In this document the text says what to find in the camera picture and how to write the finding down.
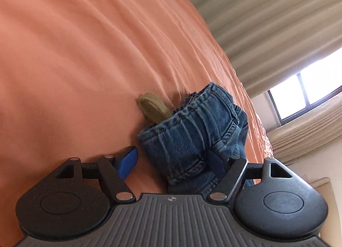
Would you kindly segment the blue denim jeans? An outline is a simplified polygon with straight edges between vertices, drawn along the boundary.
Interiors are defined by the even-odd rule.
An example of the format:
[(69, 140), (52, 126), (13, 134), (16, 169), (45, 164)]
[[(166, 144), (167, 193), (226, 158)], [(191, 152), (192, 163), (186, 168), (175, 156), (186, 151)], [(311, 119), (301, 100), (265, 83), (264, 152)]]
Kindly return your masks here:
[(168, 181), (169, 194), (206, 197), (218, 184), (206, 152), (245, 155), (247, 114), (220, 85), (190, 94), (172, 117), (138, 134), (142, 149)]

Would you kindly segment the olive green fabric item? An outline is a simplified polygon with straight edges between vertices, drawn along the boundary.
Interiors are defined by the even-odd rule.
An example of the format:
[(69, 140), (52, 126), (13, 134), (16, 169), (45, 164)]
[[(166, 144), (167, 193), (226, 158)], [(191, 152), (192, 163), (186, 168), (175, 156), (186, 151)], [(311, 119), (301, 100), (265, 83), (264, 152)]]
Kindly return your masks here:
[(172, 112), (164, 102), (152, 93), (145, 93), (136, 99), (144, 117), (154, 124), (160, 124), (172, 117)]

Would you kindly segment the beige right curtain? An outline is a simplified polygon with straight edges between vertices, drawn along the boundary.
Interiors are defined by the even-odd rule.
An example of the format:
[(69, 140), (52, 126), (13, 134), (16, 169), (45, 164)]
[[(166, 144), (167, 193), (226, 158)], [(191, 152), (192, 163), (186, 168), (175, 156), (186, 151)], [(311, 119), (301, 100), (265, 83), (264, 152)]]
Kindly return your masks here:
[(267, 133), (274, 157), (293, 163), (341, 136), (341, 95)]

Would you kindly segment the beige curtain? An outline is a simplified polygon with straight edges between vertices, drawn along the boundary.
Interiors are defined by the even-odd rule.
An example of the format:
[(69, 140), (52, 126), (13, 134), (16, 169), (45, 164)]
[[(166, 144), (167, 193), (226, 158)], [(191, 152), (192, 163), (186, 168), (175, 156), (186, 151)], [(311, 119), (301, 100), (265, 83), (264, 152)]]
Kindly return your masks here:
[(341, 136), (341, 95), (267, 133), (274, 157), (293, 163)]
[(190, 0), (255, 97), (341, 47), (341, 0)]

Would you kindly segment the orange bed sheet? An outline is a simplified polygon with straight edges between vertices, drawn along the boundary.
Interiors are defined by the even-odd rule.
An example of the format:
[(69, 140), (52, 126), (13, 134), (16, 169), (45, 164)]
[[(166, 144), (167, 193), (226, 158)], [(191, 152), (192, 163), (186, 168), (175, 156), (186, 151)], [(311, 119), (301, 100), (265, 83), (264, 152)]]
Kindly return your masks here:
[(215, 82), (248, 115), (247, 158), (273, 155), (253, 103), (189, 0), (1, 0), (1, 245), (17, 200), (69, 157), (138, 143), (136, 98), (170, 108)]

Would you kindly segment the window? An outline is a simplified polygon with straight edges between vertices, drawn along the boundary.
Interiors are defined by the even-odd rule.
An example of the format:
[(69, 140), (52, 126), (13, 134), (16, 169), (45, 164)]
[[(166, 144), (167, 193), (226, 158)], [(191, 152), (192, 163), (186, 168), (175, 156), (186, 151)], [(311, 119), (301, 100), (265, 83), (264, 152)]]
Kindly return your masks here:
[(268, 90), (281, 125), (341, 93), (341, 49)]

